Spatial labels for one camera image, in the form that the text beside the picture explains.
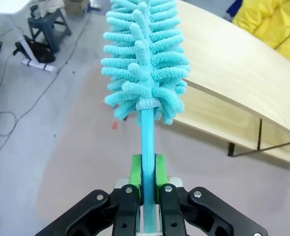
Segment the stool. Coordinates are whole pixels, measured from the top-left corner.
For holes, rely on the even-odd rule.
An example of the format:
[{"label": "stool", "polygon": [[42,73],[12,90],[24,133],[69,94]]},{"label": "stool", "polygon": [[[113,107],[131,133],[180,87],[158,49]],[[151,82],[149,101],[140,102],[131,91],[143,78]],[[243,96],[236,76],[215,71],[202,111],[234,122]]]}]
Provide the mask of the stool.
[{"label": "stool", "polygon": [[[54,34],[54,24],[65,26],[66,29],[61,35],[56,36]],[[43,32],[52,53],[57,53],[60,50],[59,44],[63,40],[63,38],[66,35],[72,34],[60,9],[57,9],[54,13],[47,13],[47,15],[38,20],[28,18],[28,25],[32,39],[35,41],[38,35]],[[38,31],[36,33],[33,33],[33,29],[38,29]]]}]

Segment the yellow bag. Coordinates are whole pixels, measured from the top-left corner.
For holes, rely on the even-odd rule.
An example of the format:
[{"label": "yellow bag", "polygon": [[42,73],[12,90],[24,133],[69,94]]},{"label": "yellow bag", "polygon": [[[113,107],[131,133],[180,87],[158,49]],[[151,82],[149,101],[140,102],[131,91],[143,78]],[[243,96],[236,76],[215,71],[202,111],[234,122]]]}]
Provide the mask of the yellow bag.
[{"label": "yellow bag", "polygon": [[233,23],[290,60],[290,0],[243,0]]}]

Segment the white cloth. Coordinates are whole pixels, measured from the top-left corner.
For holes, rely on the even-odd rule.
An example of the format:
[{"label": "white cloth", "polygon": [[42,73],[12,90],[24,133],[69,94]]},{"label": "white cloth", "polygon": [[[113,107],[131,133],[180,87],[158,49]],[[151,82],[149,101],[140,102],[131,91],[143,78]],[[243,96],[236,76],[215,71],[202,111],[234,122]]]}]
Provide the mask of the white cloth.
[{"label": "white cloth", "polygon": [[53,13],[57,9],[64,7],[63,0],[40,0],[38,3],[41,17],[44,17],[47,12]]}]

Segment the cardboard box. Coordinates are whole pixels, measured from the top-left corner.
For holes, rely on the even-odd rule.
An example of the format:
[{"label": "cardboard box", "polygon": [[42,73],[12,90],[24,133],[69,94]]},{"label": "cardboard box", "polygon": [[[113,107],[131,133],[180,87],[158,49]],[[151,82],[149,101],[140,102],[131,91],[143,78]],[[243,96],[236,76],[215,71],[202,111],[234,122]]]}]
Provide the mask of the cardboard box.
[{"label": "cardboard box", "polygon": [[70,16],[84,16],[88,9],[89,0],[64,0],[65,12]]}]

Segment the fluffy blue bristle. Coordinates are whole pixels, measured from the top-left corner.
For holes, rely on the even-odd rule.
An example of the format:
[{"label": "fluffy blue bristle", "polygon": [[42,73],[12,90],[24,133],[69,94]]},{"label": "fluffy blue bristle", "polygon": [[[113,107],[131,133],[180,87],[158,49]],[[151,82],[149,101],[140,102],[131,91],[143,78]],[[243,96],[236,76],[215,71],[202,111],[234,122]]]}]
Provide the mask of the fluffy blue bristle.
[{"label": "fluffy blue bristle", "polygon": [[107,13],[110,32],[104,38],[114,41],[104,51],[113,58],[101,60],[102,74],[112,76],[108,89],[114,93],[105,103],[119,107],[115,116],[124,119],[141,109],[154,109],[155,119],[163,116],[171,124],[184,111],[180,96],[186,92],[189,60],[180,43],[184,37],[175,28],[176,0],[111,0]]}]

